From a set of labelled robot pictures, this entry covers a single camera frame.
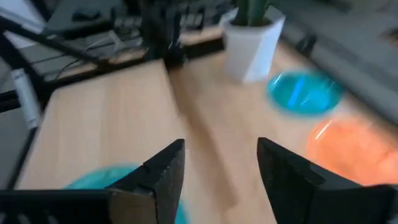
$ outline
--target blue bowl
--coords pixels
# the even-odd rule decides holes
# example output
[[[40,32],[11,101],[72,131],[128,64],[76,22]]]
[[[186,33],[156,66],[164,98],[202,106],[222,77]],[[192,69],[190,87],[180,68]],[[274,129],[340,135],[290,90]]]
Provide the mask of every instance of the blue bowl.
[[[132,165],[106,167],[80,177],[79,179],[73,181],[70,185],[66,186],[65,189],[104,189],[105,187],[115,183],[117,180],[122,179],[135,169],[137,169],[137,166]],[[188,218],[181,202],[178,205],[175,223],[188,223]]]
[[[343,88],[323,72],[285,72],[269,81],[267,94],[282,110],[320,115],[339,103]]]

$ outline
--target orange plate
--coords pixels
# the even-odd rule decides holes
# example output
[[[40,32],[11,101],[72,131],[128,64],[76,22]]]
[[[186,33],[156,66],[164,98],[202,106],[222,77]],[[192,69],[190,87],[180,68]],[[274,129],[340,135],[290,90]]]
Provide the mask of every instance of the orange plate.
[[[398,142],[358,119],[328,119],[307,142],[307,158],[361,185],[398,184]]]

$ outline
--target wooden table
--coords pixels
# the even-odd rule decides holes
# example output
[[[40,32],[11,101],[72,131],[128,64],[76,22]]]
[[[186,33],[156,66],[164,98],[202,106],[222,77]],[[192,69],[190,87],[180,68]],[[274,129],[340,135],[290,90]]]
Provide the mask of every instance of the wooden table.
[[[266,80],[239,84],[223,73],[224,53],[168,75],[151,62],[57,90],[32,145],[19,189],[60,189],[103,166],[140,164],[177,138],[187,141],[182,200],[191,223],[275,223],[257,166],[267,137],[305,156],[307,136],[331,114],[384,124],[345,94],[329,114],[295,117],[266,99]],[[312,65],[280,43],[269,78]]]

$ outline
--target white plant pot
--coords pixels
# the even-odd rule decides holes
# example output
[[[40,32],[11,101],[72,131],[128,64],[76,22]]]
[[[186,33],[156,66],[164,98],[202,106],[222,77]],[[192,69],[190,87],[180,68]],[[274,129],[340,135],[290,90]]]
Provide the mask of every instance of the white plant pot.
[[[254,82],[268,76],[274,51],[282,31],[285,16],[269,7],[266,17],[272,24],[265,27],[240,27],[231,25],[237,9],[220,20],[226,47],[225,72],[240,82]]]

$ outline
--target blue plate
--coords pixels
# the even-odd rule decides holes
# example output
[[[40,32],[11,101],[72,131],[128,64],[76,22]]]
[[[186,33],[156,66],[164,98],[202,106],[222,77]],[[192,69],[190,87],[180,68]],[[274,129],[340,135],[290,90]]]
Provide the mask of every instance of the blue plate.
[[[283,110],[319,115],[338,104],[343,88],[323,72],[285,72],[269,81],[267,94]]]
[[[137,169],[137,166],[132,165],[106,167],[84,175],[76,181],[73,181],[65,188],[70,190],[103,189],[115,183],[117,180],[122,179],[124,176],[128,175],[128,173],[134,171],[135,169]],[[185,210],[183,209],[182,203],[178,205],[175,223],[188,223],[188,218],[186,216]]]

